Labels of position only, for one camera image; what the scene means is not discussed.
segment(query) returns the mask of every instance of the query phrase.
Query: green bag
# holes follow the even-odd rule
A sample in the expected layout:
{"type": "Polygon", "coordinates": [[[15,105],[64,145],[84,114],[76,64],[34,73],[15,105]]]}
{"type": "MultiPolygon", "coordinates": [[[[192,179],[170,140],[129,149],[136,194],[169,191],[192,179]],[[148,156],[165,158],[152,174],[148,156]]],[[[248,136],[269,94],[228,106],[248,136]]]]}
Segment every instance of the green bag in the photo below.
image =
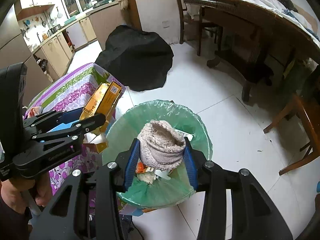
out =
{"type": "MultiPolygon", "coordinates": [[[[151,120],[165,120],[173,128],[193,134],[191,146],[202,151],[207,160],[212,158],[212,143],[207,130],[197,114],[189,108],[170,101],[148,101],[129,109],[110,128],[107,134],[108,148],[102,152],[103,165],[114,161],[120,152],[127,151],[143,126],[151,120]]],[[[179,204],[195,193],[189,184],[182,162],[170,174],[171,179],[156,179],[148,185],[134,177],[132,186],[119,197],[138,208],[164,208],[179,204]]]]}

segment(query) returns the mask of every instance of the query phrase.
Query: white tile floor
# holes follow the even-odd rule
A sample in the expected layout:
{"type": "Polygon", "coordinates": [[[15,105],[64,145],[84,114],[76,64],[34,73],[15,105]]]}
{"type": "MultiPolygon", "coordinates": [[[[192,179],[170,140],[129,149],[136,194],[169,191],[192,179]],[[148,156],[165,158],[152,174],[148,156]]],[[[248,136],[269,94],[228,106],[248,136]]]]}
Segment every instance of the white tile floor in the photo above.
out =
{"type": "MultiPolygon", "coordinates": [[[[203,43],[202,56],[189,44],[172,45],[173,66],[163,88],[134,92],[126,90],[117,114],[153,99],[173,100],[198,113],[213,144],[212,160],[224,169],[248,168],[268,192],[287,222],[294,239],[308,224],[315,211],[316,184],[320,180],[320,158],[279,176],[278,172],[302,158],[299,148],[307,136],[297,117],[283,120],[277,129],[263,133],[280,110],[272,89],[259,84],[251,91],[248,104],[241,101],[243,80],[232,68],[220,63],[216,69],[206,67],[212,51],[203,43]]],[[[93,43],[77,52],[72,62],[76,68],[94,62],[100,50],[93,43]]],[[[227,192],[226,239],[231,237],[231,194],[227,192]]],[[[196,193],[175,207],[134,217],[135,225],[147,240],[196,239],[201,221],[204,194],[196,193]]]]}

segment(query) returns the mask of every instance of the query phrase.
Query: kitchen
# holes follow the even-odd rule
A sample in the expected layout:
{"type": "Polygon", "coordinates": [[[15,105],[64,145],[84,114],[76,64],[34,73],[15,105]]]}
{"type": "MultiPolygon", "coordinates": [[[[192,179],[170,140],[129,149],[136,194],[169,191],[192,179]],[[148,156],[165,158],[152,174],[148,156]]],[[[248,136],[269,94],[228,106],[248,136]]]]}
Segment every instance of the kitchen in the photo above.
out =
{"type": "Polygon", "coordinates": [[[17,0],[14,11],[25,44],[50,82],[67,73],[76,52],[96,41],[104,50],[116,26],[130,23],[118,0],[17,0]]]}

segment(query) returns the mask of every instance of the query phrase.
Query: wooden chair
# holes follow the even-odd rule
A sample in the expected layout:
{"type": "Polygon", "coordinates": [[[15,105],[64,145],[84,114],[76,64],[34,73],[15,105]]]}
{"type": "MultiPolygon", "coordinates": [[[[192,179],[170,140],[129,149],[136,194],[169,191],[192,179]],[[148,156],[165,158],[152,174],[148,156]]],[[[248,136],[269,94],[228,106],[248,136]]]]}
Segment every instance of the wooden chair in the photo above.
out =
{"type": "MultiPolygon", "coordinates": [[[[212,22],[203,22],[202,21],[202,16],[204,14],[204,11],[203,11],[202,7],[200,8],[200,11],[199,11],[199,20],[192,20],[191,16],[186,12],[187,9],[183,9],[181,0],[177,0],[177,3],[178,3],[178,8],[179,8],[179,15],[180,15],[180,44],[183,43],[184,23],[188,23],[188,24],[196,23],[197,24],[197,28],[198,28],[198,50],[197,50],[197,55],[200,56],[202,29],[217,27],[217,25],[212,23],[212,22]]],[[[213,31],[213,30],[209,30],[209,29],[206,29],[206,30],[210,32],[211,37],[213,37],[213,34],[215,34],[214,43],[216,43],[216,41],[217,41],[217,38],[216,38],[217,31],[216,30],[213,31]]]]}
{"type": "Polygon", "coordinates": [[[301,97],[294,94],[292,101],[285,106],[285,108],[274,118],[272,123],[266,127],[263,132],[269,132],[273,127],[278,125],[281,119],[291,112],[300,117],[310,142],[300,149],[300,151],[303,151],[308,147],[304,157],[300,161],[297,161],[279,171],[280,176],[288,171],[306,165],[320,156],[320,105],[314,99],[306,102],[301,97]]]}

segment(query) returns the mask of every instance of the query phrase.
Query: human hand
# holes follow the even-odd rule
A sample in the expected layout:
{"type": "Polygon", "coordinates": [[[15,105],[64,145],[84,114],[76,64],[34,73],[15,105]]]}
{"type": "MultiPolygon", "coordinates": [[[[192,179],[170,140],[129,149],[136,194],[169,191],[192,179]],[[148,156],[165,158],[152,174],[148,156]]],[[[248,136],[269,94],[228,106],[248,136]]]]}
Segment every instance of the human hand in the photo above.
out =
{"type": "MultiPolygon", "coordinates": [[[[2,182],[1,196],[4,202],[16,212],[23,214],[27,203],[21,196],[21,192],[33,188],[35,181],[21,177],[11,178],[2,182]]],[[[36,203],[39,206],[45,206],[52,197],[49,173],[41,175],[36,182],[37,195],[36,203]]]]}

